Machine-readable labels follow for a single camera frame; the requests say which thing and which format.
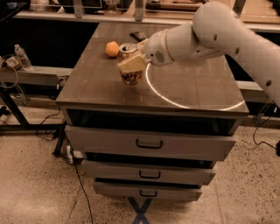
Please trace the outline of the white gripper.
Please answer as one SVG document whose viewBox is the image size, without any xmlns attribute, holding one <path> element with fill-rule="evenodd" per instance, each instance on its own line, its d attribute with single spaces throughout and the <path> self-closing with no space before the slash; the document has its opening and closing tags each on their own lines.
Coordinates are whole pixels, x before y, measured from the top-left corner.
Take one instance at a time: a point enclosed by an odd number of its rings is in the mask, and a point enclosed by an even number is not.
<svg viewBox="0 0 280 224">
<path fill-rule="evenodd" d="M 156 67 L 170 65 L 174 62 L 171 46 L 167 29 L 156 32 L 148 39 L 136 44 L 137 50 L 145 53 L 150 63 Z M 132 73 L 144 70 L 147 64 L 144 55 L 137 54 L 122 60 L 117 64 L 117 67 L 122 73 Z"/>
</svg>

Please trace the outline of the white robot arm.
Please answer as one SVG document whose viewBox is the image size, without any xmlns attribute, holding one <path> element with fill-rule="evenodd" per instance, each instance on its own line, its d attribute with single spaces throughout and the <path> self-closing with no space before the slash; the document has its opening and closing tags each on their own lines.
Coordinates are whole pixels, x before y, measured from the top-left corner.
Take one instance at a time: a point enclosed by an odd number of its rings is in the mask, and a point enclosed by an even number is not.
<svg viewBox="0 0 280 224">
<path fill-rule="evenodd" d="M 223 3 L 201 5 L 190 24 L 152 34 L 117 67 L 123 73 L 226 54 L 280 107 L 280 46 L 251 31 Z"/>
</svg>

